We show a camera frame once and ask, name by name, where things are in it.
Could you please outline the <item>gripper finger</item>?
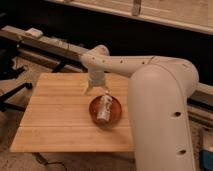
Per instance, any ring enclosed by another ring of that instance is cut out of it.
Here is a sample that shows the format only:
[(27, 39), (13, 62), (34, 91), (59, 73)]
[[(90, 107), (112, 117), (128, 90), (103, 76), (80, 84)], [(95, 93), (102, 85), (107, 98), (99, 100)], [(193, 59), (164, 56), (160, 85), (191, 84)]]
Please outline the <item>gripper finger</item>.
[(92, 91), (92, 89), (93, 89), (93, 86), (87, 86), (87, 87), (85, 88), (84, 94), (85, 94), (85, 95), (88, 95), (88, 94)]
[(107, 87), (107, 85), (102, 85), (101, 86), (102, 88), (103, 88), (103, 90), (105, 91), (105, 93), (107, 93), (107, 94), (109, 94), (110, 93), (110, 90), (109, 90), (109, 88)]

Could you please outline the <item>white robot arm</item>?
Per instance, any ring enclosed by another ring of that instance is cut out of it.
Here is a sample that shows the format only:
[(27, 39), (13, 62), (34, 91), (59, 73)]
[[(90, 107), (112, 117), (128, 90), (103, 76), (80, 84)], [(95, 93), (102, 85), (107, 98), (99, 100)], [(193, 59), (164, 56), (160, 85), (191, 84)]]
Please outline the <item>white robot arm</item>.
[(99, 45), (80, 56), (89, 85), (101, 86), (104, 73), (129, 78), (128, 114), (137, 171), (196, 171), (187, 98), (199, 75), (188, 60), (163, 56), (111, 56)]

